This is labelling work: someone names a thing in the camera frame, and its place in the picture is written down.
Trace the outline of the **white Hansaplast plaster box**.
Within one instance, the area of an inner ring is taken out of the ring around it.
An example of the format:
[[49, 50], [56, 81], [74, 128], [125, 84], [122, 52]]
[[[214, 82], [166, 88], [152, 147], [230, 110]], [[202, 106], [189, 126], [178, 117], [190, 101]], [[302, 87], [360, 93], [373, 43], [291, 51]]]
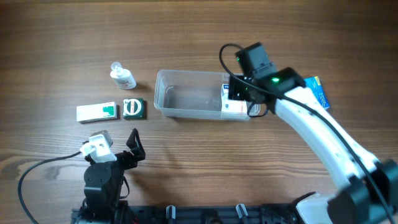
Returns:
[[228, 98], [229, 85], [223, 84], [221, 87], [221, 111], [225, 113], [247, 113], [247, 103], [245, 101], [230, 100]]

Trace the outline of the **white green medicine box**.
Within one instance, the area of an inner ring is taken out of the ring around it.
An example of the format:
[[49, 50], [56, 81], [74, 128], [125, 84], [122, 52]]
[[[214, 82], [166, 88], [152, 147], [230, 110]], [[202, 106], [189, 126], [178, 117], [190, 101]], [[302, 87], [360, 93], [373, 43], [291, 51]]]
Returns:
[[116, 119], [117, 117], [118, 110], [115, 102], [83, 105], [76, 108], [76, 121], [79, 123]]

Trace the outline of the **clear plastic container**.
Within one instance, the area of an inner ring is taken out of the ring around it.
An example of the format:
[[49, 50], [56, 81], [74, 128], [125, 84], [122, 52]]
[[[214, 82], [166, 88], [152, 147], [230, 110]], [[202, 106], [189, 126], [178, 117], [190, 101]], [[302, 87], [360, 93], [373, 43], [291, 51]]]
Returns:
[[229, 84], [229, 74], [186, 70], [160, 70], [155, 84], [154, 106], [164, 116], [195, 119], [249, 120], [258, 115], [221, 111], [221, 87]]

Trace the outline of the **blue medicine box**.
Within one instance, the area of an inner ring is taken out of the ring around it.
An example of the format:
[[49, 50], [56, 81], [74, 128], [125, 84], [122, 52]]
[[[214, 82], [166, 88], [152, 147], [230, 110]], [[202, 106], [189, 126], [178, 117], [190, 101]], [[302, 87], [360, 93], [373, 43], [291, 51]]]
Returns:
[[304, 79], [306, 86], [311, 89], [312, 93], [314, 94], [315, 98], [318, 100], [319, 104], [327, 110], [330, 107], [328, 99], [325, 95], [323, 90], [322, 84], [318, 76], [309, 77]]

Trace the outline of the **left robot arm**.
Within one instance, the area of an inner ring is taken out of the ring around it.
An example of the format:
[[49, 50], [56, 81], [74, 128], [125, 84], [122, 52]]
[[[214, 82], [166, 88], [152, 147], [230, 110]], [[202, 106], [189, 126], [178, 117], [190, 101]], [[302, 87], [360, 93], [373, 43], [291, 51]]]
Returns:
[[125, 196], [121, 195], [127, 185], [124, 171], [137, 167], [146, 153], [136, 128], [126, 141], [128, 151], [111, 152], [113, 140], [105, 130], [92, 134], [80, 148], [90, 166], [84, 173], [85, 199], [78, 210], [73, 210], [72, 223], [138, 223], [129, 208]]

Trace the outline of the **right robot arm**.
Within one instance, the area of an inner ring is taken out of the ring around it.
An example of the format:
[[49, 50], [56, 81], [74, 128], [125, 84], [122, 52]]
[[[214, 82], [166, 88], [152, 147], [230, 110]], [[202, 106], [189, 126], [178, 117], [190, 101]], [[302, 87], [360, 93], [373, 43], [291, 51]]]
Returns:
[[381, 162], [358, 144], [293, 68], [274, 68], [260, 42], [235, 47], [243, 73], [229, 73], [228, 98], [264, 104], [290, 125], [321, 160], [337, 188], [331, 196], [309, 193], [293, 202], [297, 223], [394, 223], [397, 163]]

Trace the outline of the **green round-logo box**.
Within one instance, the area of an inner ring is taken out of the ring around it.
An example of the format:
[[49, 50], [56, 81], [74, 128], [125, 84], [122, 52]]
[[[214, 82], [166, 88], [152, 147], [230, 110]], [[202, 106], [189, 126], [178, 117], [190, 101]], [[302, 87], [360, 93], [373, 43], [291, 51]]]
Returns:
[[123, 99], [124, 119], [144, 119], [146, 107], [142, 98]]

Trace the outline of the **white hand sanitizer bottle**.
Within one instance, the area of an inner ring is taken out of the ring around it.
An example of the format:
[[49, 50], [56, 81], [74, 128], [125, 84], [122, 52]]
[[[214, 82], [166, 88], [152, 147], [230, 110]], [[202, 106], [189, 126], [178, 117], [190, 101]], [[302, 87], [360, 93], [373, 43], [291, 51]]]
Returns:
[[123, 68], [119, 62], [111, 64], [110, 77], [123, 90], [133, 89], [137, 85], [132, 73], [128, 69]]

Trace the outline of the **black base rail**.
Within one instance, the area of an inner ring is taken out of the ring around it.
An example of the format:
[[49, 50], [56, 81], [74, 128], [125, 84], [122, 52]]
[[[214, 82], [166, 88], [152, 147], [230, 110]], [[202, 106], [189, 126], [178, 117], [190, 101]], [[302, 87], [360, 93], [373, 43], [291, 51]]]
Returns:
[[73, 210], [72, 223], [300, 223], [300, 219], [289, 204], [263, 204], [216, 207], [167, 207], [122, 206], [113, 216], [90, 214], [88, 209]]

